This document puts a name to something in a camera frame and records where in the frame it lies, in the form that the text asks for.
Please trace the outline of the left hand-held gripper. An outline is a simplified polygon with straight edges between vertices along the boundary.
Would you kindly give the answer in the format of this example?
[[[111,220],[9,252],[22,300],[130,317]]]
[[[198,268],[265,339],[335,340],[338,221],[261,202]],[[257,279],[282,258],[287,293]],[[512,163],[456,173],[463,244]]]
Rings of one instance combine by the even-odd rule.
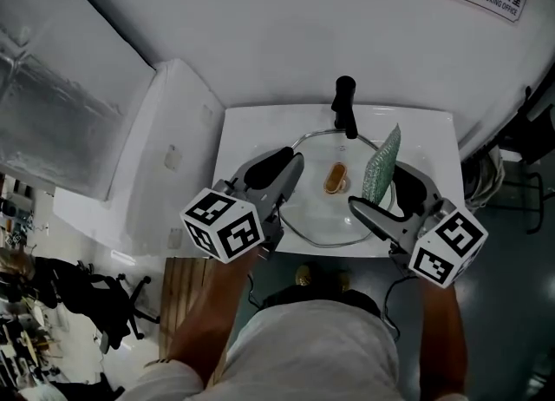
[[[304,156],[284,147],[247,161],[231,179],[203,188],[180,212],[193,244],[225,264],[254,247],[275,251],[284,235],[280,208],[303,171]]]

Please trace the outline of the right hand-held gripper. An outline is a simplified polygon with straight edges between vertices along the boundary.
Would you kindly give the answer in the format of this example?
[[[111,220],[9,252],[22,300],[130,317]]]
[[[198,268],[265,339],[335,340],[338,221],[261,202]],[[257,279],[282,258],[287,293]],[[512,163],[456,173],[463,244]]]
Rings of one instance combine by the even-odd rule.
[[[440,288],[450,286],[483,247],[486,229],[420,170],[398,161],[393,182],[401,216],[355,196],[349,197],[350,212],[380,240],[390,241],[392,254],[407,256],[408,270]]]

